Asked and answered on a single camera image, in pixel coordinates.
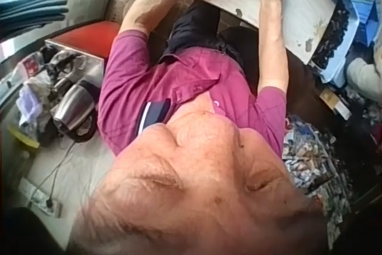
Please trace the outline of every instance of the power cord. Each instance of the power cord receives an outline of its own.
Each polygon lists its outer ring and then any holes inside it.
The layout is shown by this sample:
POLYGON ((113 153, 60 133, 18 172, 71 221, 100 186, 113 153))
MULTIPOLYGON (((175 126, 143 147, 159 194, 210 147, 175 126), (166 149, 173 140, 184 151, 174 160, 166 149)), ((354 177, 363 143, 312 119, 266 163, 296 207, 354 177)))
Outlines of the power cord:
POLYGON ((64 157, 63 159, 59 162, 59 164, 56 165, 56 167, 53 168, 52 172, 50 172, 49 175, 47 175, 47 177, 36 187, 36 189, 33 191, 32 195, 30 196, 30 198, 28 199, 28 202, 26 204, 27 208, 31 208, 32 207, 32 199, 33 199, 33 196, 36 194, 36 192, 41 188, 41 186, 52 176, 52 174, 54 173, 54 178, 53 178, 53 183, 52 183, 52 187, 51 187, 51 190, 50 190, 50 195, 49 195, 49 198, 47 199, 47 201, 45 202, 46 206, 48 208, 52 208, 53 207, 53 201, 52 201, 52 195, 53 195, 53 192, 54 192, 54 186, 56 185, 56 179, 57 179, 57 174, 58 174, 58 171, 60 169, 60 167, 63 165, 63 163, 65 162, 65 159, 67 158, 69 152, 72 150, 72 148, 74 147, 76 142, 73 141, 73 143, 69 146, 68 150, 66 151, 66 153, 64 154, 64 157))

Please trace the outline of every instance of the man's right arm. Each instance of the man's right arm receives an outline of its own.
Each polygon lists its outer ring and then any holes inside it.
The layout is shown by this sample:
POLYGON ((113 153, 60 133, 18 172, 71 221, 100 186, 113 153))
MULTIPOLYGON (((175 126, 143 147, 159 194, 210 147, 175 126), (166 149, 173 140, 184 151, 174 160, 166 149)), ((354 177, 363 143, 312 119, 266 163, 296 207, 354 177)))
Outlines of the man's right arm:
POLYGON ((258 92, 276 87, 287 92, 289 73, 282 35, 282 0, 260 0, 258 92))

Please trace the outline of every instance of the man's left arm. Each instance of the man's left arm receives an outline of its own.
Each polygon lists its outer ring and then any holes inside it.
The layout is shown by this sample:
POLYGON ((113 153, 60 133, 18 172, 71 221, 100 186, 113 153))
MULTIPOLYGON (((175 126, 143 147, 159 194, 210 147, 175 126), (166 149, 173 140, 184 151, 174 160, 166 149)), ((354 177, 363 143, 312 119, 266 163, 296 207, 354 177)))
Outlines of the man's left arm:
POLYGON ((147 36, 157 27, 177 0, 135 0, 126 13, 119 33, 139 30, 147 36))

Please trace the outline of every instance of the black pants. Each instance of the black pants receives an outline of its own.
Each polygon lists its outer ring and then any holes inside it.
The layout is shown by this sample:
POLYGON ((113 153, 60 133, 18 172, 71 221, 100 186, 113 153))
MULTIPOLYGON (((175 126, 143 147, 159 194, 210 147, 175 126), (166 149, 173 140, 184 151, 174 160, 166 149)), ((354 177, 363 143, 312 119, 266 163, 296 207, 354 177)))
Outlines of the black pants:
POLYGON ((164 54, 190 47, 218 50, 243 68, 250 83, 258 82, 258 32, 246 27, 230 27, 217 34, 220 9, 194 0, 172 27, 164 54))

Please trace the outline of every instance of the white tile floor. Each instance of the white tile floor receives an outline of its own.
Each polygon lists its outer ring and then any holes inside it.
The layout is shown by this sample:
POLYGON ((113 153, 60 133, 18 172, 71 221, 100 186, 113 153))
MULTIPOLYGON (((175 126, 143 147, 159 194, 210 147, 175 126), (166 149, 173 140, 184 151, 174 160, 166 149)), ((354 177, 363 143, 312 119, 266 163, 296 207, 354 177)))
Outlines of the white tile floor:
MULTIPOLYGON (((41 149, 27 179, 40 185, 63 159, 71 143, 70 139, 61 139, 50 148, 41 149)), ((63 204, 61 217, 48 217, 37 208, 32 208, 63 248, 66 248, 77 211, 109 171, 112 162, 113 154, 98 133, 86 143, 75 144, 59 169, 53 192, 53 198, 63 204)), ((53 177, 41 187, 47 194, 50 193, 53 177)))

